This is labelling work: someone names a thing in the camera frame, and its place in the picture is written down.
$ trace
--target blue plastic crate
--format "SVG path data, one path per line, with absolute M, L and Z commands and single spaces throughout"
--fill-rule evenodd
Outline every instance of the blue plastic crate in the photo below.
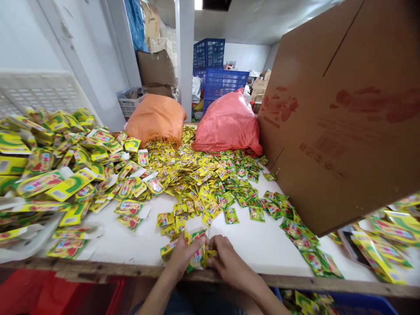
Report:
M 225 40 L 205 38 L 194 44 L 193 68 L 217 67 L 223 65 Z
M 223 66 L 216 66 L 214 69 L 223 70 Z M 207 68 L 193 68 L 192 75 L 201 78 L 201 89 L 204 90 L 206 87 L 206 71 Z
M 204 99 L 203 116 L 206 114 L 207 109 L 209 108 L 210 104 L 213 102 L 214 100 Z
M 384 297 L 368 294 L 329 293 L 340 315 L 398 315 Z
M 244 88 L 249 72 L 207 69 L 204 98 L 215 100 L 229 92 Z

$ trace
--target plastic basket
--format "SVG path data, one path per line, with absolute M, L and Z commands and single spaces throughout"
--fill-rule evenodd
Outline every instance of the plastic basket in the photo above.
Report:
M 73 113 L 80 108 L 103 126 L 79 82 L 67 71 L 1 71 L 0 117 L 26 115 L 26 107 Z
M 213 102 L 214 102 L 214 100 L 204 99 L 203 116 L 206 114 L 207 109 L 209 108 L 210 104 L 213 103 Z
M 219 69 L 219 70 L 223 70 L 223 65 L 222 66 L 216 66 L 212 69 Z M 192 70 L 192 75 L 195 77 L 199 77 L 201 79 L 201 89 L 204 90 L 206 88 L 206 71 L 207 68 L 196 68 Z
M 339 315 L 398 315 L 384 298 L 368 294 L 329 293 Z
M 217 67 L 223 65 L 225 40 L 205 38 L 194 44 L 193 68 Z
M 132 87 L 131 89 L 128 89 L 127 91 L 122 92 L 118 95 L 118 103 L 121 107 L 122 114 L 124 115 L 124 117 L 131 117 L 131 115 L 136 110 L 137 106 L 144 100 L 144 96 L 147 94 L 146 92 L 143 92 L 143 96 L 140 96 L 136 99 L 130 99 L 125 97 L 125 94 L 131 93 L 133 90 L 136 89 L 138 88 Z
M 229 92 L 244 88 L 249 72 L 207 69 L 204 98 L 215 100 Z

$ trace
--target barcode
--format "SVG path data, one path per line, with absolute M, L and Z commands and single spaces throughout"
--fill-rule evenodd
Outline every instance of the barcode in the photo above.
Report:
M 54 190 L 53 192 L 52 192 L 52 194 L 55 196 L 55 197 L 57 197 L 57 198 L 60 198 L 60 199 L 65 199 L 67 196 L 66 196 L 66 194 L 64 194 L 64 193 L 62 193 L 61 191 L 59 191 L 59 190 Z
M 9 161 L 0 162 L 0 173 L 6 173 L 7 168 L 9 167 Z
M 74 223 L 77 221 L 77 218 L 67 218 L 64 220 L 64 223 Z
M 335 160 L 340 159 L 347 151 L 345 145 L 327 136 L 321 136 L 315 143 L 315 148 Z

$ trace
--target white plastic crate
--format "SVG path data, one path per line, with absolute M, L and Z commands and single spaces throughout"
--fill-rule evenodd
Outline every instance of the white plastic crate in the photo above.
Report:
M 67 71 L 0 71 L 0 117 L 25 115 L 25 107 L 73 113 L 86 108 L 103 126 L 79 82 Z
M 36 236 L 29 240 L 21 240 L 12 244 L 9 248 L 0 248 L 0 263 L 7 263 L 13 260 L 23 260 L 35 255 L 44 244 L 52 237 L 58 224 L 62 220 L 64 212 L 56 212 L 41 222 L 44 228 L 36 232 Z
M 79 82 L 66 71 L 0 71 L 0 117 L 26 115 L 26 107 L 68 113 L 85 108 L 95 116 L 96 124 L 103 126 Z M 26 259 L 38 252 L 51 238 L 63 215 L 58 212 L 43 218 L 39 223 L 44 228 L 34 238 L 0 248 L 0 263 Z
M 122 110 L 122 114 L 124 115 L 124 117 L 127 117 L 127 118 L 131 117 L 131 115 L 136 110 L 137 106 L 144 100 L 144 96 L 147 94 L 146 92 L 143 92 L 143 96 L 140 96 L 139 98 L 136 98 L 136 99 L 125 98 L 124 95 L 127 93 L 131 93 L 132 90 L 133 88 L 123 93 L 120 93 L 117 98 L 119 106 L 121 107 L 121 110 Z

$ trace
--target cardboard box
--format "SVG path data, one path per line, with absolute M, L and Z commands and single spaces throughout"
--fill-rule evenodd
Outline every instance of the cardboard box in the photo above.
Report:
M 255 101 L 257 98 L 262 101 L 265 92 L 265 89 L 253 89 L 251 93 L 251 101 Z
M 262 73 L 262 76 L 264 77 L 264 81 L 268 81 L 271 76 L 271 70 L 266 70 Z
M 318 236 L 420 190 L 412 5 L 346 0 L 280 41 L 258 115 L 261 143 Z
M 140 78 L 146 86 L 176 86 L 174 66 L 166 50 L 148 53 L 137 50 Z
M 258 90 L 262 90 L 262 89 L 265 90 L 267 88 L 267 85 L 268 85 L 268 81 L 257 79 L 252 84 L 252 88 L 258 89 Z
M 170 98 L 174 98 L 174 95 L 172 94 L 172 87 L 168 85 L 161 85 L 161 86 L 156 86 L 156 87 L 148 87 L 148 86 L 143 85 L 143 88 L 145 89 L 147 93 L 150 93 L 150 94 L 157 94 L 157 95 L 163 95 L 163 96 L 168 96 Z
M 159 16 L 159 10 L 150 3 L 140 1 L 140 5 L 144 11 L 144 28 L 146 33 L 146 44 L 150 49 L 150 38 L 160 36 L 161 17 Z

